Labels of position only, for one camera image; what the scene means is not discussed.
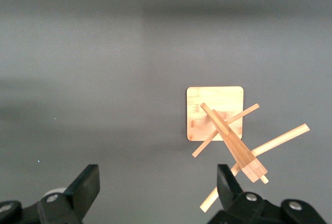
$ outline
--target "gray surface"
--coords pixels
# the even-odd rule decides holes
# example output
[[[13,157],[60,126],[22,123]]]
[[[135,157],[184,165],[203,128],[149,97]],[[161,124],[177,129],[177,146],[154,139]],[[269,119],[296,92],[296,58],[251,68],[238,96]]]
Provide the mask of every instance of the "gray surface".
[[[260,104],[249,148],[311,131],[259,157],[270,183],[240,184],[332,222],[331,2],[0,0],[0,201],[28,206],[98,163],[85,223],[206,223],[216,165],[234,160],[222,143],[191,156],[186,89],[242,86]]]

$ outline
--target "square wooden board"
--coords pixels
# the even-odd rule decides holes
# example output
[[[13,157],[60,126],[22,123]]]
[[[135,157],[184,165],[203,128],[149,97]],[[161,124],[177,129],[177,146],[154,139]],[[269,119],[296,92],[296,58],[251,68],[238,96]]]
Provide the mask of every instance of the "square wooden board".
[[[243,88],[241,87],[190,87],[187,89],[187,138],[204,141],[214,130],[210,118],[201,108],[206,103],[226,121],[243,111]],[[242,138],[242,118],[229,125]],[[222,141],[218,134],[213,141]]]

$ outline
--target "screw head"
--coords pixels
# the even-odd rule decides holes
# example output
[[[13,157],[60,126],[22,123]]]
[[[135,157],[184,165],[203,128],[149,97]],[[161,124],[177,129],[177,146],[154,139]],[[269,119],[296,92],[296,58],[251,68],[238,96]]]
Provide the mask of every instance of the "screw head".
[[[257,196],[255,194],[248,193],[245,195],[245,197],[247,198],[248,201],[251,201],[251,202],[257,201]]]
[[[290,202],[289,203],[290,208],[294,209],[294,210],[302,210],[302,206],[298,203],[298,202]]]
[[[57,194],[51,195],[46,199],[46,202],[54,202],[59,196]]]
[[[0,213],[2,212],[5,212],[5,211],[8,211],[12,208],[12,205],[11,204],[6,204],[6,205],[3,205],[2,207],[0,207]]]

